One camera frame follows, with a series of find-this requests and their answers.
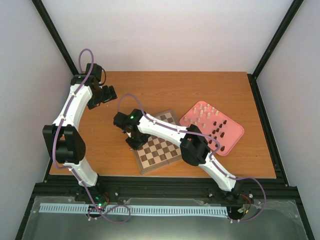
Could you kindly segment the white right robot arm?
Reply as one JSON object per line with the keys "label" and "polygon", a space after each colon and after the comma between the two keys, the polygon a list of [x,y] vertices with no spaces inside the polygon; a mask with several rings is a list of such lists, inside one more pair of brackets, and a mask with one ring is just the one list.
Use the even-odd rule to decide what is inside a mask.
{"label": "white right robot arm", "polygon": [[150,136],[161,138],[180,148],[183,161],[191,166],[202,168],[218,185],[224,198],[235,203],[241,195],[241,185],[236,176],[227,171],[215,158],[214,151],[210,149],[208,140],[218,141],[203,134],[200,129],[191,124],[189,127],[174,125],[159,120],[140,109],[134,109],[127,115],[117,112],[113,124],[128,135],[126,143],[133,149],[139,150],[146,144]]}

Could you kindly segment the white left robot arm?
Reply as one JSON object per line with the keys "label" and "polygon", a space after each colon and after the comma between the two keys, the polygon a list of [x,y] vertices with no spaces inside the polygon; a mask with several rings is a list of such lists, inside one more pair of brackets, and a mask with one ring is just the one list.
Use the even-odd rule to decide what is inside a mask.
{"label": "white left robot arm", "polygon": [[42,130],[47,151],[56,168],[72,172],[79,185],[88,187],[86,195],[95,202],[103,198],[104,188],[96,184],[98,174],[85,157],[86,145],[79,133],[79,125],[85,108],[92,110],[117,98],[114,87],[101,81],[105,74],[100,65],[88,63],[85,73],[74,75],[59,116]]}

